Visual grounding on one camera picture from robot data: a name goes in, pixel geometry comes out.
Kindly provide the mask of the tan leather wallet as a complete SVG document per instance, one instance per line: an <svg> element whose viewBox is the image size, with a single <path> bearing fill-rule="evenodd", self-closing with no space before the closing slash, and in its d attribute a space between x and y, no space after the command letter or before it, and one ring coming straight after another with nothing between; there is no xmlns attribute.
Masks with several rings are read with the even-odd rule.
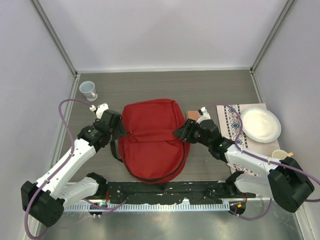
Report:
<svg viewBox="0 0 320 240"><path fill-rule="evenodd" d="M201 115L197 110L190 110L186 112L186 119L197 121L200 117Z"/></svg>

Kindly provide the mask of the red backpack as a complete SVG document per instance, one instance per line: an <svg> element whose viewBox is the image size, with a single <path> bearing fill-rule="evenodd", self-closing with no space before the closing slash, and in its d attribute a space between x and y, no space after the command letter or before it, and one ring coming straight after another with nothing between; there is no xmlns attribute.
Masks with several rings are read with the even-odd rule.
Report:
<svg viewBox="0 0 320 240"><path fill-rule="evenodd" d="M126 135L111 141L113 157L146 184L163 184L183 170L190 144L173 132L185 124L183 113L172 99L153 99L128 104L122 112Z"/></svg>

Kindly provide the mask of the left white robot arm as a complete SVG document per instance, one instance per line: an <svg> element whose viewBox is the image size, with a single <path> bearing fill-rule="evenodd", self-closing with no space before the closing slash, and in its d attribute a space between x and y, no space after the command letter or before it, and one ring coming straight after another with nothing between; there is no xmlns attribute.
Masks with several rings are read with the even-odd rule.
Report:
<svg viewBox="0 0 320 240"><path fill-rule="evenodd" d="M91 172L81 181L67 186L80 167L112 140L126 135L122 116L114 110L98 111L92 125L84 127L71 148L45 175L36 182L26 181L21 187L22 208L46 227L53 226L65 209L82 199L102 199L107 180Z"/></svg>

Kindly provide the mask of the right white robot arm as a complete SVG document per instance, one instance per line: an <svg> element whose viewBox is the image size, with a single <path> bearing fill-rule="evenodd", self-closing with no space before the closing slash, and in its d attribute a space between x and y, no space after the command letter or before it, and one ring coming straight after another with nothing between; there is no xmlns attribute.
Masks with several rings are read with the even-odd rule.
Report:
<svg viewBox="0 0 320 240"><path fill-rule="evenodd" d="M315 190L310 177L295 159L272 158L242 149L233 140L223 137L211 119L200 123L189 119L173 134L190 144L206 146L217 160L240 165L255 173L241 173L235 180L228 182L225 190L230 197L252 193L271 198L284 210L294 213Z"/></svg>

